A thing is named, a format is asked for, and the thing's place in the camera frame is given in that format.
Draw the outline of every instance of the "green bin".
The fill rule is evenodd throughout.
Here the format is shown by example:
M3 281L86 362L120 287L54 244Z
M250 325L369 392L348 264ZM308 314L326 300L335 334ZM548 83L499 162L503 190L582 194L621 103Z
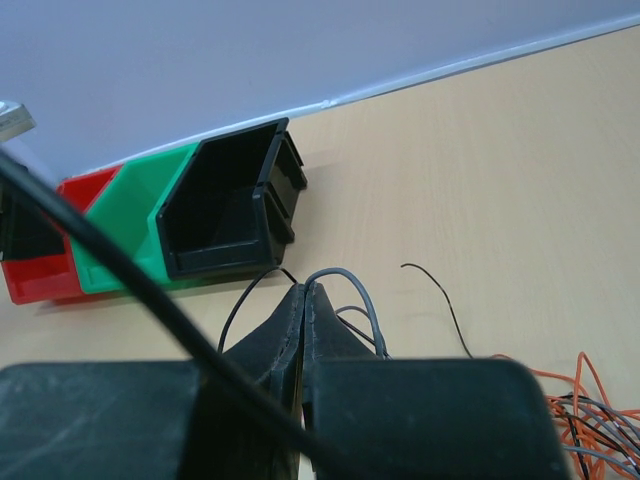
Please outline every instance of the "green bin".
M90 221L160 284L171 280L164 265L156 215L197 146L194 143L126 163L86 213ZM71 241L71 248L85 293L124 289L75 240Z

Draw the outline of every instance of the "table surface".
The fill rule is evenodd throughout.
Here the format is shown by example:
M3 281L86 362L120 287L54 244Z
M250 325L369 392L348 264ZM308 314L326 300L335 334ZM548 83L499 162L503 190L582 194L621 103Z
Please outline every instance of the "table surface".
M449 292L475 354L571 375L584 350L614 405L639 407L638 79L635 28L293 120L309 188L284 265L299 279L352 270L395 357L460 356L441 293L400 269L417 262ZM323 283L336 308L360 304L346 280ZM217 341L246 285L172 295ZM287 289L264 281L227 345ZM128 297L16 307L2 287L0 302L0 366L183 357Z

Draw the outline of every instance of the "wall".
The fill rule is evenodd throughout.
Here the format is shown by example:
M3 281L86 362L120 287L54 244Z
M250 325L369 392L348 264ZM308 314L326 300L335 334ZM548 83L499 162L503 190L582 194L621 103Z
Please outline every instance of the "wall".
M0 97L60 178L637 23L637 0L2 0Z

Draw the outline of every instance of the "red plastic container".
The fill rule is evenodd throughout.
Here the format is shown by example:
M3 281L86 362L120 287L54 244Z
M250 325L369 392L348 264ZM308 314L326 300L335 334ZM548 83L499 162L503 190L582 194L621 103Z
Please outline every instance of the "red plastic container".
M121 165L68 178L57 191L81 212L91 208ZM63 237L64 254L2 263L11 301L16 305L85 295L80 288L69 236Z

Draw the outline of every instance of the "silver metal part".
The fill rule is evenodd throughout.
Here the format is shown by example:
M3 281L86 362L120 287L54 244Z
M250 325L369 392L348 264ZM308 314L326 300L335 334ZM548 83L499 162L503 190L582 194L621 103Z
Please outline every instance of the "silver metal part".
M36 122L27 107L21 103L0 100L0 142L17 137L35 126Z

